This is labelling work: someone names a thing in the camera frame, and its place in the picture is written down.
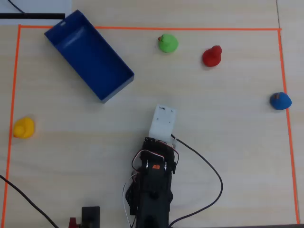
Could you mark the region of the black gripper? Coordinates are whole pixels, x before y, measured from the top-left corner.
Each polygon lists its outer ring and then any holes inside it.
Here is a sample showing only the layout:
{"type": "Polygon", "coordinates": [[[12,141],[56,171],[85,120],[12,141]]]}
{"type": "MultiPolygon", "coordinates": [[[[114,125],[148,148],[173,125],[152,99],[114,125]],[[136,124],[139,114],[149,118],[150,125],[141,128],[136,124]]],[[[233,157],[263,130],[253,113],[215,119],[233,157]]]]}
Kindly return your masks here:
{"type": "Polygon", "coordinates": [[[151,152],[174,152],[174,149],[163,141],[151,137],[145,137],[143,149],[151,152]]]}

